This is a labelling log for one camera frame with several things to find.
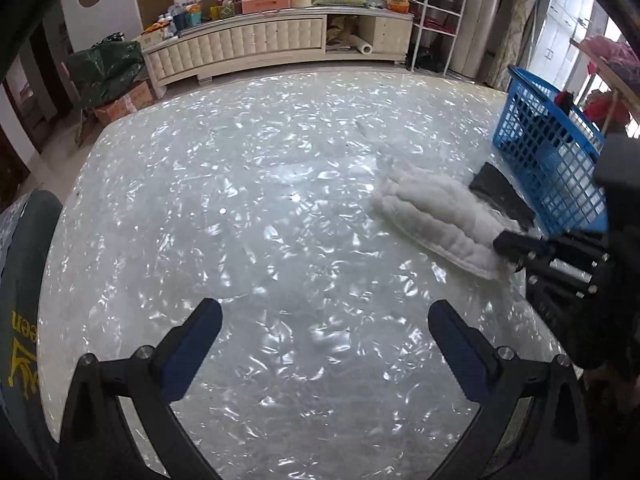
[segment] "shelf rack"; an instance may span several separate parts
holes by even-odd
[[[453,49],[456,46],[456,40],[458,38],[458,33],[460,32],[460,24],[462,23],[462,15],[465,13],[466,0],[462,0],[462,6],[460,8],[460,12],[453,12],[452,10],[449,10],[449,9],[443,9],[441,7],[433,6],[433,5],[431,5],[429,3],[429,0],[424,0],[423,2],[420,2],[418,0],[409,0],[409,1],[411,3],[417,4],[418,6],[422,7],[422,14],[420,16],[420,22],[418,22],[418,23],[414,22],[414,27],[418,28],[418,33],[417,33],[417,36],[415,38],[414,55],[412,57],[411,66],[410,66],[409,70],[411,72],[413,72],[415,70],[415,60],[418,57],[418,49],[420,48],[420,39],[422,38],[422,32],[424,30],[428,30],[430,32],[436,32],[437,34],[444,34],[445,36],[450,36],[450,37],[453,38],[453,42],[451,43],[451,48],[449,49],[449,56],[447,57],[447,63],[444,66],[444,75],[446,75],[447,74],[447,70],[449,70],[449,64],[451,63],[451,57],[453,56]],[[458,18],[458,24],[456,25],[455,34],[452,34],[451,32],[447,32],[446,30],[440,30],[439,28],[433,28],[433,27],[425,26],[424,25],[424,19],[426,17],[427,9],[440,10],[441,12],[444,12],[446,14],[451,14],[453,16],[456,16]]]

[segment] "metal screw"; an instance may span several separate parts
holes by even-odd
[[[136,350],[135,356],[138,359],[149,359],[153,355],[154,350],[155,348],[151,345],[144,345]]]
[[[501,346],[498,348],[498,357],[500,359],[504,359],[505,361],[511,361],[516,355],[516,352],[513,351],[508,346]]]
[[[562,366],[571,365],[571,359],[569,359],[568,355],[564,355],[564,354],[557,355],[556,360],[558,361],[559,365],[562,365]]]
[[[80,364],[82,366],[88,366],[91,363],[94,362],[95,359],[95,355],[93,354],[84,354],[83,356],[80,357]]]

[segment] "blue laundry basket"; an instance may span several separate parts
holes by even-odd
[[[567,116],[560,91],[519,68],[494,133],[494,145],[550,235],[567,229],[606,231],[604,193],[593,170],[604,138],[577,107]]]

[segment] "pink box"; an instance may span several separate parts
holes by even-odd
[[[242,13],[264,12],[265,10],[289,9],[289,0],[242,0]]]

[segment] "curtain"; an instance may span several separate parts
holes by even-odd
[[[486,83],[492,88],[506,91],[509,87],[511,78],[507,67],[518,61],[520,47],[522,46],[522,35],[535,4],[536,0],[514,0],[513,9],[511,10],[511,23],[486,78]]]

